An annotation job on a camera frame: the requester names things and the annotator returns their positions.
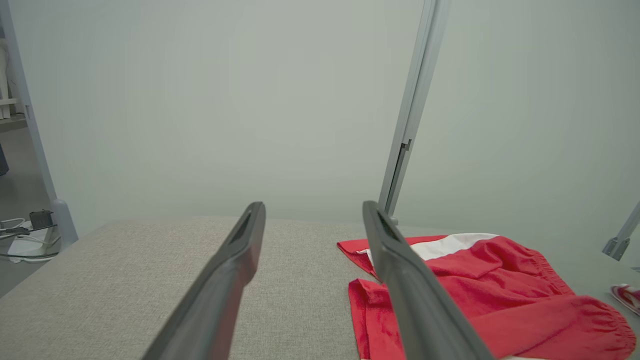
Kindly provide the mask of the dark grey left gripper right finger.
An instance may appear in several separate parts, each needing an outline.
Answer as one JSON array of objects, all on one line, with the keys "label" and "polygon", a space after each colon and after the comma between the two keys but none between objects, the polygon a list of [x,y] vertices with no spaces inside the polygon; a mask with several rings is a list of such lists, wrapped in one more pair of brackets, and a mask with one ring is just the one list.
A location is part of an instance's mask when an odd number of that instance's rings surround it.
[{"label": "dark grey left gripper right finger", "polygon": [[491,360],[438,278],[375,201],[362,204],[373,266],[387,286],[408,360]]}]

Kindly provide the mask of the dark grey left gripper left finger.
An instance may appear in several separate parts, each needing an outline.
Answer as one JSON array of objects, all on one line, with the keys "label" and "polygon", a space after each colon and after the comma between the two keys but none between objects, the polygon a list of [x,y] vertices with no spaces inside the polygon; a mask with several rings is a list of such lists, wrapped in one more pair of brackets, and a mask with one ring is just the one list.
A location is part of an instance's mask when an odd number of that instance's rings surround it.
[{"label": "dark grey left gripper left finger", "polygon": [[250,203],[143,355],[145,360],[226,360],[244,288],[258,271],[266,207]]}]

